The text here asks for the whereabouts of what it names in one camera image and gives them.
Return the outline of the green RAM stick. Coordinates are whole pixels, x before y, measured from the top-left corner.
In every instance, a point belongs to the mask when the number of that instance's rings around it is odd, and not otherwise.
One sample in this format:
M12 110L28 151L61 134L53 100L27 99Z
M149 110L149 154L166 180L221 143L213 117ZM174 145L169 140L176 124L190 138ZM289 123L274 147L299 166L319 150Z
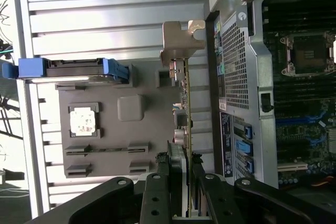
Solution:
M85 153L112 153L112 152L127 152L128 148L91 148Z

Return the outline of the white expansion slot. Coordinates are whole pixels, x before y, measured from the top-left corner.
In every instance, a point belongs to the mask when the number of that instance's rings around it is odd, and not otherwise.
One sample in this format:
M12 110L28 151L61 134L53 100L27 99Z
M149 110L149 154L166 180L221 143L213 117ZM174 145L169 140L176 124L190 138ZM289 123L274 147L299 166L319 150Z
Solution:
M298 170L307 170L308 164L305 162L293 162L293 163L281 163L277 166L278 172L292 172L292 171L298 171Z

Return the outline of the grey plastic parts rack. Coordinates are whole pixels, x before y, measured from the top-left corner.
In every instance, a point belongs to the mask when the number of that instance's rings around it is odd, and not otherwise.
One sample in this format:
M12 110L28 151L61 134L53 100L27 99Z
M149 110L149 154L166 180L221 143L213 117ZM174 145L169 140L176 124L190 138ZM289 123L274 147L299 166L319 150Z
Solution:
M84 83L60 87L60 124L67 178L138 175L154 171L156 156L174 143L173 105L180 88L158 61L127 62L127 84ZM90 107L96 113L93 136L70 134L70 112ZM91 148L128 148L127 152L85 153Z

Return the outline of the green motherboard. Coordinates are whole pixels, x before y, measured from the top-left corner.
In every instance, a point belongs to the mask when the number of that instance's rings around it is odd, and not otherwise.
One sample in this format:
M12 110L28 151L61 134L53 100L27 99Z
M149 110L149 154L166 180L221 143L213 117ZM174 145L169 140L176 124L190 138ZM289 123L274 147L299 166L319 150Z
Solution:
M288 188L306 182L319 187L336 177L336 71L301 78L282 75L286 53L280 38L324 31L336 34L336 0L266 1L262 11L264 44L272 55L275 110L321 108L331 111L314 124L276 126L278 164L308 164L307 170L278 172L278 185Z

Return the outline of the silver CPU chip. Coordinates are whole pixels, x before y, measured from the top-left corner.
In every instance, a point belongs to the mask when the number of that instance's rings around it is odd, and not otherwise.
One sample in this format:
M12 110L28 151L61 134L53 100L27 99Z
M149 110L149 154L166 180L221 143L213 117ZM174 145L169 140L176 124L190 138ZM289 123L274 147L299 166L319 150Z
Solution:
M96 113L90 107L74 108L70 112L71 136L93 136L96 129Z

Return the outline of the blue expansion slot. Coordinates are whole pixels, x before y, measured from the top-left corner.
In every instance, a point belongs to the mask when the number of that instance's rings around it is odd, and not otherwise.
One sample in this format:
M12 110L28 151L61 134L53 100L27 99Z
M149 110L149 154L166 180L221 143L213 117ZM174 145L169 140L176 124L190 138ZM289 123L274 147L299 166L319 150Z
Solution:
M327 109L304 108L296 110L295 108L277 109L275 110L276 126L290 126L300 124L314 124L327 115L331 111Z

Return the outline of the silver hard disk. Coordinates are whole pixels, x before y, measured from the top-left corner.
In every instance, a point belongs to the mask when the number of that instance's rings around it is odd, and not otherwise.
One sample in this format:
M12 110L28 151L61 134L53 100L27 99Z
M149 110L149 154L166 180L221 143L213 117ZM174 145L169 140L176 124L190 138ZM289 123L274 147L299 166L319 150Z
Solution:
M46 83L121 83L122 80L113 76L75 76L75 77L43 77L25 79L28 83L46 84Z

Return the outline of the open PC case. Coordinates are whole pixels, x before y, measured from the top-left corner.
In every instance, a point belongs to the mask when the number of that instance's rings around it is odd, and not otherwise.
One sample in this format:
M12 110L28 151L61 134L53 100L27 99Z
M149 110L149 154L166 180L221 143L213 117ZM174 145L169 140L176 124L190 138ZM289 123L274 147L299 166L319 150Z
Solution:
M319 187L278 185L272 55L263 36L266 1L311 0L207 0L204 5L214 169L229 183L254 178L336 211L336 177Z

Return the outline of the CPU socket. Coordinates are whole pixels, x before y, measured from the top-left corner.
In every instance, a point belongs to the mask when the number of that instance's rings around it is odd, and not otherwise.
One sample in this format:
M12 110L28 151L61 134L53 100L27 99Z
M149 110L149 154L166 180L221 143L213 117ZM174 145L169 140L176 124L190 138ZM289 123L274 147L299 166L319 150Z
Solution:
M313 77L336 71L334 42L328 31L289 34L280 38L285 47L286 65L281 74L292 78Z

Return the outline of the blue disk caddy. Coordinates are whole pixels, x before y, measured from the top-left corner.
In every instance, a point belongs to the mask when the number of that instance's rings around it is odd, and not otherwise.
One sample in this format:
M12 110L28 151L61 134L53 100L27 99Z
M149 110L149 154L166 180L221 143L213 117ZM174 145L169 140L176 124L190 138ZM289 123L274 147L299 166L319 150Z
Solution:
M129 69L115 59L49 60L46 58L22 58L18 65L2 64L2 76L6 79L36 79L108 76L114 80L129 80Z

